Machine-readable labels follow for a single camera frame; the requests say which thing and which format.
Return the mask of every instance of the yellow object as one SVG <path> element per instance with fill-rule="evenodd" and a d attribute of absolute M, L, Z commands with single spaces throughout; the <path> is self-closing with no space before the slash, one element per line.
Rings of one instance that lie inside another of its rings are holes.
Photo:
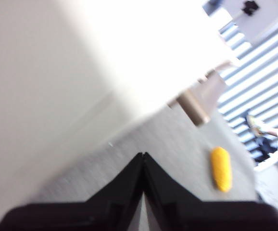
<path fill-rule="evenodd" d="M 218 189 L 228 192 L 232 187 L 232 171 L 229 153 L 222 147 L 216 147 L 211 152 L 213 177 Z"/>

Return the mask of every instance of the yellow toy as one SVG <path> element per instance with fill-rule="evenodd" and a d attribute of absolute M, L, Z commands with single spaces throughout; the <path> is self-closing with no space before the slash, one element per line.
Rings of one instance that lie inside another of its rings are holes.
<path fill-rule="evenodd" d="M 211 152 L 213 177 L 218 189 L 228 192 L 232 187 L 232 171 L 229 153 L 222 147 L 216 147 Z"/>

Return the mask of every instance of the black plastic part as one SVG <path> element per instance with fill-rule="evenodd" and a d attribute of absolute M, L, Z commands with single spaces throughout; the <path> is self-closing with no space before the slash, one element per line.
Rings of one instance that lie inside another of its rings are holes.
<path fill-rule="evenodd" d="M 256 202 L 202 202 L 148 154 L 137 154 L 82 203 L 31 204 L 7 213 L 0 231 L 125 231 L 143 191 L 162 230 L 278 231 L 278 211 Z"/>
<path fill-rule="evenodd" d="M 82 203 L 31 204 L 7 213 L 0 231 L 125 231 L 142 197 L 142 154 Z"/>
<path fill-rule="evenodd" d="M 244 5 L 245 7 L 242 10 L 249 16 L 253 15 L 253 13 L 259 9 L 255 1 L 245 1 Z"/>
<path fill-rule="evenodd" d="M 202 202 L 144 155 L 145 189 L 162 230 L 278 231 L 278 211 L 256 202 Z"/>

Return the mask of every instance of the white surface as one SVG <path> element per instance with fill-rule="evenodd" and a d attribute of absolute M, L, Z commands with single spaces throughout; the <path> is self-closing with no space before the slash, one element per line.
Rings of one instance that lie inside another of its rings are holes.
<path fill-rule="evenodd" d="M 261 171 L 256 171 L 255 176 L 257 179 L 256 189 L 263 200 L 278 209 L 278 162 Z"/>
<path fill-rule="evenodd" d="M 243 13 L 241 17 L 234 19 L 240 15 L 244 2 L 245 0 L 224 0 L 223 6 L 246 39 L 255 44 L 267 36 L 268 29 L 278 22 L 278 0 L 256 0 L 255 2 L 260 8 L 252 16 Z"/>
<path fill-rule="evenodd" d="M 0 217 L 228 51 L 195 1 L 0 0 Z"/>

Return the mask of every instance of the gray carpet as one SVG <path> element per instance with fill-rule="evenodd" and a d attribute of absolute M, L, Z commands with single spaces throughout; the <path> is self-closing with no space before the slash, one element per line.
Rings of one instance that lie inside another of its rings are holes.
<path fill-rule="evenodd" d="M 211 176 L 210 150 L 226 148 L 231 154 L 233 188 L 218 191 Z M 31 202 L 84 201 L 111 181 L 138 152 L 150 155 L 186 189 L 202 200 L 255 200 L 253 163 L 249 153 L 220 114 L 195 127 L 184 111 L 165 107 L 158 114 L 98 150 L 39 190 Z M 145 199 L 129 230 L 159 230 Z"/>

